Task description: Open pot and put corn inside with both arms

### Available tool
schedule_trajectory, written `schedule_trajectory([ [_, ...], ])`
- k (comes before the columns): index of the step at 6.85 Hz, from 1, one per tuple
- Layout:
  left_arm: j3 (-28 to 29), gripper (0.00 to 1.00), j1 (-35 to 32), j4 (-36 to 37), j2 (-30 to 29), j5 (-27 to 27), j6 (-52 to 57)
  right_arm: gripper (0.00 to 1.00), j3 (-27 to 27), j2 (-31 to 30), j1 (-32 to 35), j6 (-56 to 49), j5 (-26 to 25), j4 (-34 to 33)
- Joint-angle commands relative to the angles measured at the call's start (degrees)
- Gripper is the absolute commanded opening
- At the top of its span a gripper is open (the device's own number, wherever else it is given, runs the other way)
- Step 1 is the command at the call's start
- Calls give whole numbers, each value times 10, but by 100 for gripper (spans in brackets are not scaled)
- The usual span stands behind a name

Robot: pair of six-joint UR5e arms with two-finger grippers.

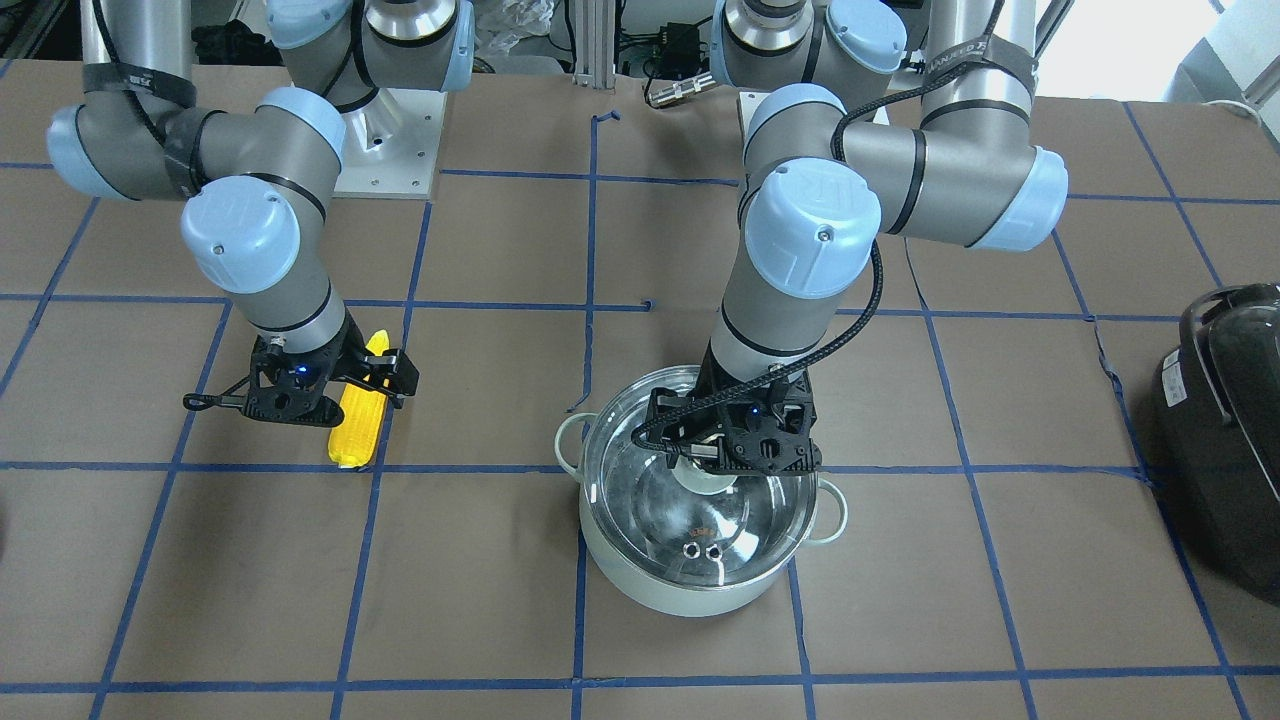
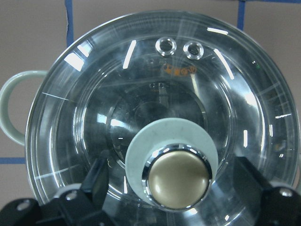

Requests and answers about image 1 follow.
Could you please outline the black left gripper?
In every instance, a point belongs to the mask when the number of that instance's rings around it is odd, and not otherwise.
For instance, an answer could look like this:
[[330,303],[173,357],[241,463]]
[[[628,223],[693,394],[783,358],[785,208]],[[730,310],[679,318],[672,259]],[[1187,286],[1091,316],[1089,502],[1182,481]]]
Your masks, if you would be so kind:
[[822,454],[812,439],[817,411],[808,373],[678,419],[694,401],[690,392],[669,388],[650,393],[648,419],[658,424],[648,441],[666,454],[666,466],[684,459],[712,475],[806,475],[820,466]]

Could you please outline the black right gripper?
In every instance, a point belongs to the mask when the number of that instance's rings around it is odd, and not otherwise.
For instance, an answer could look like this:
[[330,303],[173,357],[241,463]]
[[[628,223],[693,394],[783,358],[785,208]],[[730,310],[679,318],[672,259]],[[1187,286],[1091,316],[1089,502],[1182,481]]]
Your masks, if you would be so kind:
[[404,401],[416,395],[420,373],[401,348],[380,355],[366,348],[342,350],[342,340],[335,337],[305,354],[288,354],[283,345],[257,337],[242,414],[257,421],[338,427],[344,411],[325,396],[325,386],[333,378],[339,356],[340,382],[385,395],[393,409],[402,409]]

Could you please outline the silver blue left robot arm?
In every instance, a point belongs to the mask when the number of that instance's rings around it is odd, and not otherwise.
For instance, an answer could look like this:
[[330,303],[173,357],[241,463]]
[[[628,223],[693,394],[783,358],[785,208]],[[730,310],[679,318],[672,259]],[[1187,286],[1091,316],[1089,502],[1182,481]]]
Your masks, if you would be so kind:
[[1021,252],[1068,199],[1064,160],[1030,142],[1032,1],[931,1],[920,86],[882,1],[721,1],[714,79],[765,96],[744,135],[741,243],[698,382],[657,389],[636,446],[716,475],[794,475],[819,455],[808,368],[869,322],[876,241],[904,234]]

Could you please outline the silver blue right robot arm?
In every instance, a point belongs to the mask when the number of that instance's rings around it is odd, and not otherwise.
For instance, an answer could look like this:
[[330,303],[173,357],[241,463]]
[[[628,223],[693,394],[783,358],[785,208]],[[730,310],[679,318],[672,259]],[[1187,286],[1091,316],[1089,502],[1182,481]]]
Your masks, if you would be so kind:
[[369,351],[317,254],[355,117],[389,88],[470,82],[470,1],[270,1],[271,41],[292,82],[250,114],[201,108],[187,1],[84,1],[81,105],[46,133],[58,174],[90,196],[184,202],[180,234],[200,270],[257,337],[250,369],[186,409],[337,427],[335,380],[399,407],[419,383],[404,351]]

